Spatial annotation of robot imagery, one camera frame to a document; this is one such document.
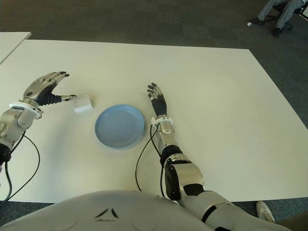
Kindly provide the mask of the robot left hand black silver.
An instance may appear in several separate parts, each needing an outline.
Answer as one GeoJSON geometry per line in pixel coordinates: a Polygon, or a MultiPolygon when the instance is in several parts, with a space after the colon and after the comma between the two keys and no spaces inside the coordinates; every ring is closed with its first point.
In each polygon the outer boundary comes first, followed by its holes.
{"type": "Polygon", "coordinates": [[[21,102],[44,106],[49,104],[71,101],[76,95],[55,95],[53,90],[69,74],[65,71],[52,72],[37,78],[24,92],[21,102]]]}

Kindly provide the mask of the robot right hand black silver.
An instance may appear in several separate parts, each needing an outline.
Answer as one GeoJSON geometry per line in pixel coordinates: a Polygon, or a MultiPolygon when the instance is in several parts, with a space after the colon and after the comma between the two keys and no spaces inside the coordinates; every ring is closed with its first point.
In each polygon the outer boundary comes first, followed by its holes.
{"type": "Polygon", "coordinates": [[[167,115],[166,100],[162,91],[155,83],[148,85],[147,94],[150,98],[156,116],[167,115]]]}

